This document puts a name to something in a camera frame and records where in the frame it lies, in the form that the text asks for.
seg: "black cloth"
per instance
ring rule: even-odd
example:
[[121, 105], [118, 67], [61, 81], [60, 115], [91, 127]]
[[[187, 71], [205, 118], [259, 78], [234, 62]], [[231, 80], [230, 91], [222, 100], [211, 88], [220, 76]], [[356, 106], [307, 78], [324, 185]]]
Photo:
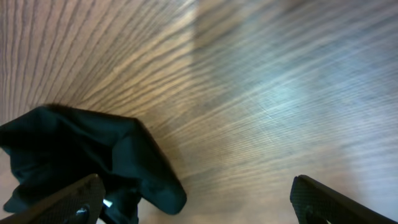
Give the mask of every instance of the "black cloth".
[[19, 213], [56, 191], [98, 174], [115, 223], [137, 223], [141, 197], [176, 214], [187, 196], [145, 127], [123, 118], [63, 106], [41, 106], [0, 127], [20, 185], [4, 205]]

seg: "glossy wood surface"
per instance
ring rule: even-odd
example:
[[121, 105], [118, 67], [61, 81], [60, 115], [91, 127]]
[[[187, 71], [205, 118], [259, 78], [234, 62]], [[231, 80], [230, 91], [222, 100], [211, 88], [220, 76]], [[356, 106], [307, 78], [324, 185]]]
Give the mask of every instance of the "glossy wood surface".
[[142, 224], [297, 223], [299, 174], [398, 221], [396, 0], [0, 3], [0, 123], [43, 103], [141, 119], [188, 193]]

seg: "wooden table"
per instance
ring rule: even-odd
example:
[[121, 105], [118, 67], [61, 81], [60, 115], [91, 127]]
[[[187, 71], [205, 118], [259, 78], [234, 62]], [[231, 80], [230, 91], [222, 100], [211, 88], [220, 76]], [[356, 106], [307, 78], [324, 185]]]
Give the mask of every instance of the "wooden table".
[[0, 3], [0, 122], [44, 103], [141, 119], [188, 193], [141, 223], [297, 223], [299, 174], [398, 220], [396, 0]]

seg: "wooden surface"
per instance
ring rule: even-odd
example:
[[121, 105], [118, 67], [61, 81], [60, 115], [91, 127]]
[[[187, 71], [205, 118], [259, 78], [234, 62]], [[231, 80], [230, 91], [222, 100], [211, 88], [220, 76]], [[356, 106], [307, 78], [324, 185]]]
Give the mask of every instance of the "wooden surface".
[[188, 193], [142, 224], [297, 223], [299, 174], [398, 221], [396, 0], [0, 3], [1, 123], [42, 103], [141, 119]]

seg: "dark green cloth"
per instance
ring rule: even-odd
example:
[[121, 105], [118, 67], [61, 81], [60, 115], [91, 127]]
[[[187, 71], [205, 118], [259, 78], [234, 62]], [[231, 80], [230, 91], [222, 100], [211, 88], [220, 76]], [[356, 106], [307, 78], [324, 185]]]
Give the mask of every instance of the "dark green cloth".
[[137, 223], [141, 197], [168, 214], [181, 211], [187, 200], [137, 119], [41, 106], [2, 125], [0, 146], [20, 182], [4, 205], [7, 212], [21, 212], [92, 173], [104, 182], [113, 202], [106, 214], [115, 223]]

